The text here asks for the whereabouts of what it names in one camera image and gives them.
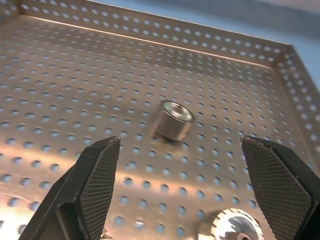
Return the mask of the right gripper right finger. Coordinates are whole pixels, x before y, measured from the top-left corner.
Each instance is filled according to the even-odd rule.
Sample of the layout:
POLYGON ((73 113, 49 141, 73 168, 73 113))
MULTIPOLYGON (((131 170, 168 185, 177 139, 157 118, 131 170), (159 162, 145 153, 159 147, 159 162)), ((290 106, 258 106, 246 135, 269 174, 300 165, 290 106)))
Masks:
POLYGON ((243 136, 256 202, 276 240, 320 240, 320 178, 290 148, 243 136))

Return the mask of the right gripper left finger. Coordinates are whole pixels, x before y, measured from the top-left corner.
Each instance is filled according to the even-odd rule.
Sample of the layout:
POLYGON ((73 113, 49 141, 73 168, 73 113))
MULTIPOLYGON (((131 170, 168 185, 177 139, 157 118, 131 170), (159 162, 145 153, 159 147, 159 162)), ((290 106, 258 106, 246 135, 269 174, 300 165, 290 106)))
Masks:
POLYGON ((18 240, 101 240, 112 202, 121 139, 87 146, 50 188, 18 240))

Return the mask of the perforated metal tray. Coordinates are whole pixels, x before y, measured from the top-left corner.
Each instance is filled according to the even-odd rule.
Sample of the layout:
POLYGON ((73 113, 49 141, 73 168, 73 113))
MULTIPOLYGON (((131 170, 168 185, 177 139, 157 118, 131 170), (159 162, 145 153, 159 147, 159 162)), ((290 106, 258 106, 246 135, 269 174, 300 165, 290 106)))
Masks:
POLYGON ((240 139, 295 151, 320 176, 320 94, 289 44, 90 0, 0 0, 0 240, 17 240, 85 147, 120 136, 112 240, 196 240, 224 209, 274 240, 240 139), (195 116, 155 132, 163 100, 195 116))

